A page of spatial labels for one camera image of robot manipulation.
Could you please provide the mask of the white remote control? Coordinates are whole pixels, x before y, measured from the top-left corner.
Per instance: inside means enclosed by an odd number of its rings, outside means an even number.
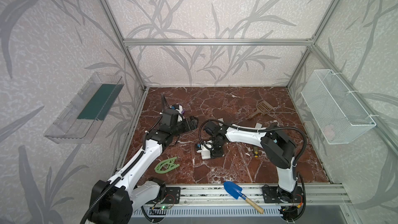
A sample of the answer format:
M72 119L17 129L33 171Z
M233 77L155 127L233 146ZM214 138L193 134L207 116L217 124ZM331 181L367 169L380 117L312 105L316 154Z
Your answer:
M208 160L211 159L211 152L208 149L202 149L201 150L201 157L203 160Z

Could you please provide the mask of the black yellow screwdriver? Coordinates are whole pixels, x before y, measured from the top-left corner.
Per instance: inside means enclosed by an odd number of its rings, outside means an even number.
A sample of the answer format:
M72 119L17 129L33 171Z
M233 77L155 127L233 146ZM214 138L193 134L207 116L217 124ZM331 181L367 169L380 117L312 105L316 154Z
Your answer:
M257 146L253 147L254 157L257 158L259 156L259 150Z

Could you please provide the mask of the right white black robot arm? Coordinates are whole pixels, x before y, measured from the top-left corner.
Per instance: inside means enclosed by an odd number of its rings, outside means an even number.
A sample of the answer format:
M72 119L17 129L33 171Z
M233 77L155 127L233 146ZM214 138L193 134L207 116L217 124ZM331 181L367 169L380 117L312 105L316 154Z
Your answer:
M297 145L285 132L299 133L303 140L301 150L296 153ZM225 142L244 143L262 148L268 160L277 168L278 186L276 197L282 202L291 202L297 189L296 166L306 146L306 134L296 127L249 128L229 124L217 119L209 119L199 127L200 144L210 151L210 157L220 157Z

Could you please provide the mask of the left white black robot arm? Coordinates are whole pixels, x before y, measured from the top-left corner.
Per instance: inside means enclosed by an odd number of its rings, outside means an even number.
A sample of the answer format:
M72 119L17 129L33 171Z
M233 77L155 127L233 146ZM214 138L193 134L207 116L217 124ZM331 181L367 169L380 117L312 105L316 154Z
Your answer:
M197 117L183 116L180 105L167 108L143 136L139 151L109 180L99 180L92 188L90 206L82 224L127 224L134 211L152 200L165 198L165 182L156 178L138 186L150 165L172 143L173 138L194 131Z

